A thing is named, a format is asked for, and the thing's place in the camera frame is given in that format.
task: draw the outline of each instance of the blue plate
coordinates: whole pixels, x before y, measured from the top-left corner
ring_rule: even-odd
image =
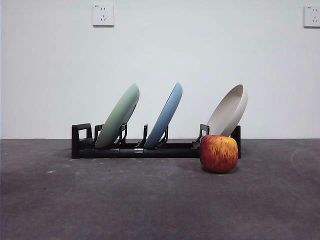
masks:
[[[166,101],[155,125],[147,138],[144,148],[151,149],[157,146],[157,143],[161,139],[162,135],[166,131],[172,117],[174,116],[176,109],[179,105],[180,99],[182,97],[182,86],[180,83],[176,83],[174,86],[168,100]]]

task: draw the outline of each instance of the white wall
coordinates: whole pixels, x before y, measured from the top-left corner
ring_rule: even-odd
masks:
[[[318,0],[115,0],[94,28],[92,0],[1,1],[1,138],[70,138],[103,124],[132,83],[129,138],[152,127],[177,81],[171,138],[198,135],[235,85],[248,90],[243,138],[320,138]]]

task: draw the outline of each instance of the green plate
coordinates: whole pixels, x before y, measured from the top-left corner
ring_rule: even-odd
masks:
[[[120,98],[109,117],[105,121],[102,130],[95,142],[96,149],[107,148],[115,142],[119,136],[119,128],[127,124],[134,112],[139,100],[139,88],[131,85]]]

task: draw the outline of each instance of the white wall outlet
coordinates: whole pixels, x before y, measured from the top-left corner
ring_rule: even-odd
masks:
[[[114,26],[115,25],[115,5],[94,4],[92,7],[93,26]]]
[[[305,28],[320,28],[320,6],[304,6],[303,25]]]

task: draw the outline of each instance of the plate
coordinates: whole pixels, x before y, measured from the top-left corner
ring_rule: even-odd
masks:
[[[144,148],[151,149],[157,146],[162,135],[166,131],[172,117],[174,116],[177,107],[179,105],[180,99],[182,97],[182,86],[179,82],[174,86],[168,100],[166,101],[155,125],[147,138]]]
[[[107,148],[119,136],[119,128],[127,124],[134,112],[140,92],[136,84],[132,84],[117,102],[109,117],[105,121],[100,134],[95,142],[96,149]]]
[[[231,89],[212,113],[207,125],[210,135],[229,137],[243,116],[248,102],[248,94],[243,85]]]

